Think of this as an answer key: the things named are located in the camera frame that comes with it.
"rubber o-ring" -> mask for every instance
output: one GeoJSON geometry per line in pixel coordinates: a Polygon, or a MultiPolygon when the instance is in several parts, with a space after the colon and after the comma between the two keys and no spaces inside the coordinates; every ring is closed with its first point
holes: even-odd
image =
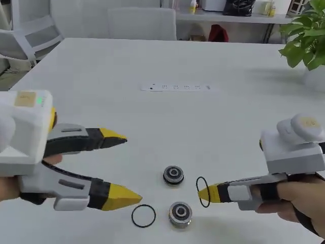
{"type": "Polygon", "coordinates": [[[152,206],[150,206],[150,205],[148,205],[148,204],[141,204],[141,205],[139,205],[139,206],[136,206],[135,209],[133,209],[132,214],[131,214],[131,219],[132,219],[132,223],[133,223],[135,226],[137,226],[137,227],[139,227],[139,228],[148,228],[149,226],[151,226],[151,225],[156,221],[156,211],[153,209],[152,206]],[[134,217],[133,217],[134,212],[135,212],[139,207],[148,207],[148,208],[150,208],[150,209],[153,211],[154,217],[153,217],[153,220],[152,220],[152,222],[151,222],[150,224],[148,224],[148,225],[138,225],[138,224],[134,221],[134,217]]]}
{"type": "Polygon", "coordinates": [[[210,195],[209,186],[208,186],[208,183],[207,183],[207,181],[205,180],[205,178],[202,177],[202,176],[200,176],[199,178],[197,178],[197,191],[198,191],[198,192],[200,191],[200,190],[199,190],[199,186],[198,186],[199,179],[204,180],[204,183],[205,183],[205,185],[206,185],[206,187],[207,187],[207,190],[208,190],[208,204],[207,204],[207,205],[204,205],[203,202],[202,202],[202,199],[201,199],[201,198],[200,198],[200,203],[201,203],[201,205],[202,205],[203,207],[208,208],[208,207],[210,206],[210,202],[211,202],[211,195],[210,195]]]}

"table surface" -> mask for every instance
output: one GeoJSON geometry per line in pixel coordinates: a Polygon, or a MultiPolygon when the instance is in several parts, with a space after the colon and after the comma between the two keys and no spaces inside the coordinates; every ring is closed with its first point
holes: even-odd
{"type": "MultiPolygon", "coordinates": [[[[298,112],[325,124],[325,95],[300,84],[304,67],[288,68],[280,45],[65,39],[13,90],[47,89],[59,123],[106,127],[129,141],[106,150],[65,156],[61,168],[127,186],[151,204],[156,222],[131,222],[134,206],[111,212],[57,212],[53,201],[34,206],[2,202],[4,243],[319,244],[299,224],[276,215],[240,211],[235,203],[201,207],[195,181],[209,184],[267,174],[258,146],[262,129],[298,112]],[[140,91],[146,83],[210,84],[208,93],[140,91]],[[185,180],[167,187],[162,172],[180,166],[185,180]],[[172,203],[193,210],[188,229],[168,221],[172,203]]],[[[150,221],[142,210],[138,220],[150,221]]]]}
{"type": "Polygon", "coordinates": [[[188,9],[176,12],[176,19],[181,21],[208,21],[208,22],[237,22],[237,23],[263,23],[263,24],[288,24],[292,18],[285,14],[276,14],[273,17],[253,13],[251,17],[225,16],[221,12],[210,12],[198,9],[195,14],[190,14],[188,9]]]}

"yellow bottle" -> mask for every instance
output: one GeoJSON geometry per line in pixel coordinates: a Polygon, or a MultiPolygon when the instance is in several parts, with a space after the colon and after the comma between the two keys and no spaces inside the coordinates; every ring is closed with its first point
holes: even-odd
{"type": "Polygon", "coordinates": [[[195,14],[197,10],[197,0],[192,0],[191,5],[189,6],[190,14],[195,14]]]}
{"type": "Polygon", "coordinates": [[[272,5],[271,5],[270,11],[269,11],[269,16],[273,17],[275,15],[275,11],[276,11],[275,3],[272,2],[272,5]]]}

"ball bearing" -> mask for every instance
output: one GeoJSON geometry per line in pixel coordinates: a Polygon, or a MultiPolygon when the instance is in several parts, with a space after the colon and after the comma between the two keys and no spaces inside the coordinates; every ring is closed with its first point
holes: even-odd
{"type": "Polygon", "coordinates": [[[168,217],[174,227],[184,229],[191,223],[192,209],[185,202],[175,202],[169,208],[168,217]]]}
{"type": "Polygon", "coordinates": [[[178,166],[168,166],[164,170],[163,178],[168,185],[177,186],[184,180],[184,173],[178,166]]]}

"power strip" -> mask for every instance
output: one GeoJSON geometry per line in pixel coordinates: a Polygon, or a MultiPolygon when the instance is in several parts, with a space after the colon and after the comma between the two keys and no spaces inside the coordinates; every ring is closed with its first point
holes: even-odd
{"type": "Polygon", "coordinates": [[[141,90],[146,92],[210,92],[210,85],[171,85],[154,83],[151,85],[142,85],[141,90]]]}

